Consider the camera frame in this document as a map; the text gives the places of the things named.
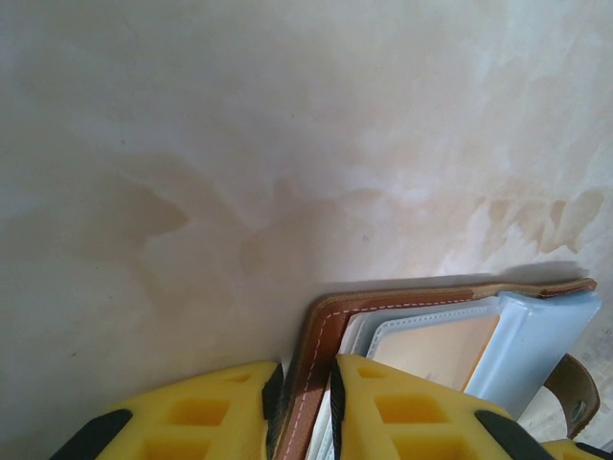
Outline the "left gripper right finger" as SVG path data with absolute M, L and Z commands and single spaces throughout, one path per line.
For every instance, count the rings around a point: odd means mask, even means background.
M 546 450 L 502 408 L 362 356 L 330 374 L 337 459 L 543 459 Z

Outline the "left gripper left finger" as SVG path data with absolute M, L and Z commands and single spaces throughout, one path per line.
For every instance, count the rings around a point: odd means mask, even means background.
M 184 379 L 111 407 L 80 428 L 56 459 L 271 459 L 284 370 L 274 361 Z

